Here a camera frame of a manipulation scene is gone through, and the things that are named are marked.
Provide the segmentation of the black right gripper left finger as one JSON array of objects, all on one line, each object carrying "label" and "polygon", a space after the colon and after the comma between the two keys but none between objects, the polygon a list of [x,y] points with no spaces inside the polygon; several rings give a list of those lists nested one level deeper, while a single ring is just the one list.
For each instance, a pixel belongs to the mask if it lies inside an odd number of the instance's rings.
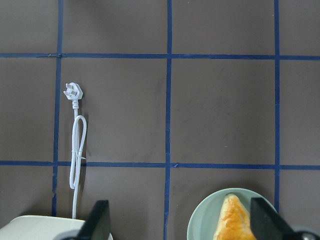
[{"label": "black right gripper left finger", "polygon": [[111,231],[108,200],[98,200],[78,232],[77,240],[108,240]]}]

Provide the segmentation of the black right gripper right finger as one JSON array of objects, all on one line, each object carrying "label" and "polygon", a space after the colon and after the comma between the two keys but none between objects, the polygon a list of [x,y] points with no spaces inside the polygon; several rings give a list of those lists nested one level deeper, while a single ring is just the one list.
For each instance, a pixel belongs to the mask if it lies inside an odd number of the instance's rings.
[{"label": "black right gripper right finger", "polygon": [[298,234],[261,197],[251,199],[250,229],[257,240],[298,239]]}]

